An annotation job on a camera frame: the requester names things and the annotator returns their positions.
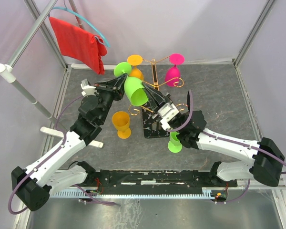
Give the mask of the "gold wine glass rack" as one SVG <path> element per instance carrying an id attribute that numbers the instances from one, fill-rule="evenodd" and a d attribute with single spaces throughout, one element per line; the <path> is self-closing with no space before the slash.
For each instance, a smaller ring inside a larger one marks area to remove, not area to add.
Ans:
<path id="1" fill-rule="evenodd" d="M 166 58 L 162 58 L 160 60 L 152 59 L 151 61 L 147 61 L 143 59 L 143 61 L 148 62 L 151 64 L 152 67 L 152 76 L 153 76 L 153 83 L 148 83 L 148 85 L 153 86 L 155 89 L 159 90 L 160 86 L 166 85 L 165 81 L 163 83 L 159 83 L 158 76 L 157 76 L 157 68 L 156 64 L 165 60 Z M 184 81 L 180 78 L 179 84 L 176 86 L 177 88 L 183 87 Z M 168 137 L 169 133 L 164 131 L 160 124 L 155 122 L 152 119 L 152 111 L 147 108 L 147 103 L 142 105 L 141 107 L 135 107 L 130 105 L 128 107 L 128 112 L 133 115 L 142 115 L 143 118 L 143 134 L 144 137 L 149 138 L 160 138 L 160 137 Z"/>

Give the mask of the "orange goblet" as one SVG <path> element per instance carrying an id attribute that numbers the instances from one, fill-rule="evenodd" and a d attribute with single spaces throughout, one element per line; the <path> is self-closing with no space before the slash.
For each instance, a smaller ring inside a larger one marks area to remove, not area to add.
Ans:
<path id="1" fill-rule="evenodd" d="M 138 78 L 143 81 L 143 73 L 138 68 L 138 66 L 143 62 L 143 58 L 140 55 L 133 54 L 127 58 L 127 62 L 132 66 L 132 70 L 129 76 Z"/>
<path id="2" fill-rule="evenodd" d="M 121 139 L 127 139 L 131 135 L 130 116 L 127 112 L 118 111 L 112 116 L 112 123 Z"/>

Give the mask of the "magenta goblet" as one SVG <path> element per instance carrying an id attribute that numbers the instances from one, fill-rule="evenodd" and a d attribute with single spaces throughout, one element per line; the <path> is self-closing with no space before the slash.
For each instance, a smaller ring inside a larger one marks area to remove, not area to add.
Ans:
<path id="1" fill-rule="evenodd" d="M 178 68 L 178 65 L 183 64 L 185 61 L 185 58 L 179 54 L 179 53 L 173 53 L 169 57 L 169 62 L 173 64 L 171 68 L 168 69 L 165 75 L 165 83 L 167 86 L 175 87 L 179 84 L 181 73 Z"/>

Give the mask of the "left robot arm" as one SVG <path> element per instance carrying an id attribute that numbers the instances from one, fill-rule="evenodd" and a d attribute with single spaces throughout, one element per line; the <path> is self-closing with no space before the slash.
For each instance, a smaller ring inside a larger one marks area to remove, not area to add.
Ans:
<path id="1" fill-rule="evenodd" d="M 8 210 L 15 215 L 11 204 L 17 196 L 25 209 L 36 211 L 50 198 L 54 189 L 52 175 L 74 154 L 85 148 L 101 132 L 113 101 L 123 98 L 124 83 L 128 75 L 123 73 L 114 79 L 96 82 L 90 86 L 86 95 L 81 95 L 79 114 L 69 131 L 63 132 L 62 140 L 43 157 L 26 168 L 16 167 L 11 173 L 12 194 Z"/>

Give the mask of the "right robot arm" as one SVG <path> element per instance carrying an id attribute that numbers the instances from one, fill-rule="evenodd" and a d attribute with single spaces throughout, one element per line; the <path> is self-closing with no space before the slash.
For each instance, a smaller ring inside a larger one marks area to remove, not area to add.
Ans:
<path id="1" fill-rule="evenodd" d="M 254 179 L 257 182 L 277 187 L 286 167 L 282 152 L 272 139 L 244 140 L 216 133 L 206 128 L 201 110 L 194 110 L 193 95 L 187 93 L 188 112 L 182 114 L 169 94 L 143 83 L 152 111 L 153 120 L 167 132 L 175 132 L 182 146 L 198 150 L 214 151 L 236 158 L 236 162 L 216 162 L 208 175 L 213 186 L 236 179 Z"/>

